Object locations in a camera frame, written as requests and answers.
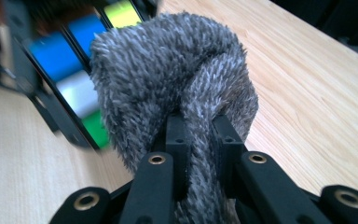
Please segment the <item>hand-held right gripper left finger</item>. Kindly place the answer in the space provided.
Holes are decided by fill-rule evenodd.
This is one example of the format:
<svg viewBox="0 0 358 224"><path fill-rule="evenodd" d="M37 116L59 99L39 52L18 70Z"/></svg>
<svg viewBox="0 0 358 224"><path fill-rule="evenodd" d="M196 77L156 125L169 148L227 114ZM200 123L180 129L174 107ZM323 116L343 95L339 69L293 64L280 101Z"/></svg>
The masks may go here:
<svg viewBox="0 0 358 224"><path fill-rule="evenodd" d="M174 198L182 200L186 196L189 148L185 121L179 113L167 117L165 148L173 158Z"/></svg>

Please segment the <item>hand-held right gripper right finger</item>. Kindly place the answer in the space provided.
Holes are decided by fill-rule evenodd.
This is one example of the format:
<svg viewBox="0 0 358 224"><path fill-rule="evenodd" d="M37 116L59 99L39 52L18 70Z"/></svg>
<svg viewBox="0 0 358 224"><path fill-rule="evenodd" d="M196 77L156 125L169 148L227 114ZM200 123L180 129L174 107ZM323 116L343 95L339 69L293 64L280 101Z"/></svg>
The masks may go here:
<svg viewBox="0 0 358 224"><path fill-rule="evenodd" d="M217 143L217 176L227 196L235 196L234 168L245 150L244 143L226 115L213 119L213 134Z"/></svg>

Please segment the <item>multicoloured puzzle cube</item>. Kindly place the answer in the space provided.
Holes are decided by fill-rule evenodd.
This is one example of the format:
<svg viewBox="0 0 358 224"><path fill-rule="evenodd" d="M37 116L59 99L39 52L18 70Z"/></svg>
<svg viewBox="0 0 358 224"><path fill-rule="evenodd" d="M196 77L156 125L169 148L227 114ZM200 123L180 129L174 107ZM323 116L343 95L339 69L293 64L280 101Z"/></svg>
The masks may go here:
<svg viewBox="0 0 358 224"><path fill-rule="evenodd" d="M39 90L54 95L90 143L99 150L108 145L94 84L90 80L90 44L97 34L147 21L134 0L96 0L70 18L60 18L58 29L32 41L24 52L41 77Z"/></svg>

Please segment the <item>grey fluffy cloth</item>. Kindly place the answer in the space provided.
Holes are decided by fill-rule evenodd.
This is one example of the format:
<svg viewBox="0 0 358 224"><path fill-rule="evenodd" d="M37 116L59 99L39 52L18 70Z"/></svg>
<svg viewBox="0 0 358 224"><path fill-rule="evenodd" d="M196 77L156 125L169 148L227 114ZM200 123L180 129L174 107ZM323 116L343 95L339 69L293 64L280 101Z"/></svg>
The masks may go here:
<svg viewBox="0 0 358 224"><path fill-rule="evenodd" d="M218 181L211 133L213 119L224 114L245 139L258 109L237 36L200 15L161 14L96 35L90 50L103 124L126 168L136 172L165 119L179 110L191 150L176 223L239 224Z"/></svg>

